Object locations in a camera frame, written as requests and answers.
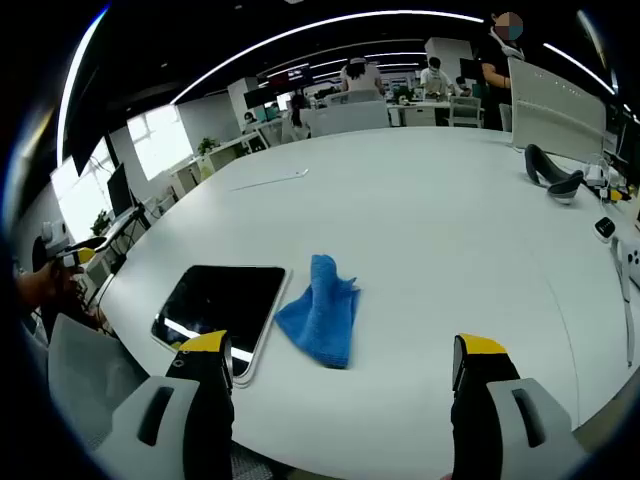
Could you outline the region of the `person's left hand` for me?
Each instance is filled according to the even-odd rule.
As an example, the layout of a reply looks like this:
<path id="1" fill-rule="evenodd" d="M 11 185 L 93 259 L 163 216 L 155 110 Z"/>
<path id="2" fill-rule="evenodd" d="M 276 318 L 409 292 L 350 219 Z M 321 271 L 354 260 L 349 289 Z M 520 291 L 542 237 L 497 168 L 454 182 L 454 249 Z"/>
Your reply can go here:
<path id="1" fill-rule="evenodd" d="M 15 277 L 15 283 L 22 304 L 34 310 L 61 296 L 69 278 L 64 267 L 51 261 L 38 271 L 19 273 Z"/>

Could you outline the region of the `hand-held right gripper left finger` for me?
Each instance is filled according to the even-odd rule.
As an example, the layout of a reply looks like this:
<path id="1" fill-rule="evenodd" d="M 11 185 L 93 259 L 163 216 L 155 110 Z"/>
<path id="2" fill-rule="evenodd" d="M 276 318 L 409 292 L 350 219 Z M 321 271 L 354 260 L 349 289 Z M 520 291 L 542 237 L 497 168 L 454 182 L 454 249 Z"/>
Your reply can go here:
<path id="1" fill-rule="evenodd" d="M 94 453 L 112 479 L 230 479 L 234 407 L 225 330 L 184 342 L 115 410 Z"/>

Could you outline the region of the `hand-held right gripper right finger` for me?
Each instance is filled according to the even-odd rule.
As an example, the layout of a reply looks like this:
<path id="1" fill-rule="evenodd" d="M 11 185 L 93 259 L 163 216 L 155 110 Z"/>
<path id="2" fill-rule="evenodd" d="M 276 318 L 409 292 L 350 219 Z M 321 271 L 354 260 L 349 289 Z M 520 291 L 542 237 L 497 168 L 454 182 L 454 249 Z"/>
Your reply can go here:
<path id="1" fill-rule="evenodd" d="M 453 479 L 568 479 L 587 454 L 563 406 L 489 338 L 454 338 Z"/>

